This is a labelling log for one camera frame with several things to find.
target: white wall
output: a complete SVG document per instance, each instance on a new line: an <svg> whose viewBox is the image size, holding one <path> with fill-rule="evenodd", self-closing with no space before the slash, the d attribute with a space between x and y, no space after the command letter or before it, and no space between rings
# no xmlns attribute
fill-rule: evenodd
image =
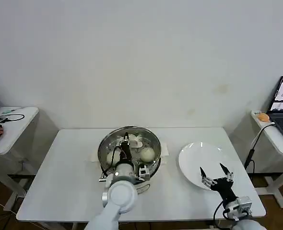
<svg viewBox="0 0 283 230"><path fill-rule="evenodd" d="M242 150L281 75L283 0L0 1L0 102L57 128L223 126Z"/></svg>

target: white plate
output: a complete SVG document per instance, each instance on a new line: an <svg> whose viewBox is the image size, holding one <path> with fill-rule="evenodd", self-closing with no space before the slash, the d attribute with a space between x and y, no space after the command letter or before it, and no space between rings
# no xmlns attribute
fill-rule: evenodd
<svg viewBox="0 0 283 230"><path fill-rule="evenodd" d="M234 172L232 160L224 155L223 150L206 142L194 142L185 146L178 157L180 170L184 176L200 188L208 189L201 182L200 167L211 179L226 177L219 163Z"/></svg>

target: steamed bun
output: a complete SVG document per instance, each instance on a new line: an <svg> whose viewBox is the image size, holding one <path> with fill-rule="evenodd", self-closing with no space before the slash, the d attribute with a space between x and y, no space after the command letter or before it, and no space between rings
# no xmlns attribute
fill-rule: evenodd
<svg viewBox="0 0 283 230"><path fill-rule="evenodd" d="M140 155L141 155L141 160L143 162L148 163L154 160L155 152L152 148L144 148L141 151Z"/></svg>

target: orange object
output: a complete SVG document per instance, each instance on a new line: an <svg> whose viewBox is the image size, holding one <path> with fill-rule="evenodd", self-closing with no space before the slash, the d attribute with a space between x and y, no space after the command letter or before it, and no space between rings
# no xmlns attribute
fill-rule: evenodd
<svg viewBox="0 0 283 230"><path fill-rule="evenodd" d="M270 117L267 114L265 114L265 113L260 113L258 115L258 119L260 121L264 121L264 122L269 122L270 121Z"/></svg>

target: wooden floor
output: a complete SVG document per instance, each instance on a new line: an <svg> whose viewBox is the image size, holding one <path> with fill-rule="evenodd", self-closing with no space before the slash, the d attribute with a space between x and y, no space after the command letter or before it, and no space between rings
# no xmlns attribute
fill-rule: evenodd
<svg viewBox="0 0 283 230"><path fill-rule="evenodd" d="M266 182L262 177L254 177L253 184L257 187L266 186ZM5 186L0 183L0 203L5 204L9 198L11 192ZM267 230L283 230L283 209L279 208L275 199L271 195L261 196L261 200L266 208L267 214L263 218L255 219ZM17 211L22 200L18 200L14 211ZM10 215L2 211L0 207L0 230L40 230L28 222L18 222L15 219L15 215ZM81 223L78 226L78 230L82 230L85 224ZM203 229L208 228L204 221L190 221L190 222L152 222L152 223L122 223L120 224L120 230L178 230L178 229Z"/></svg>

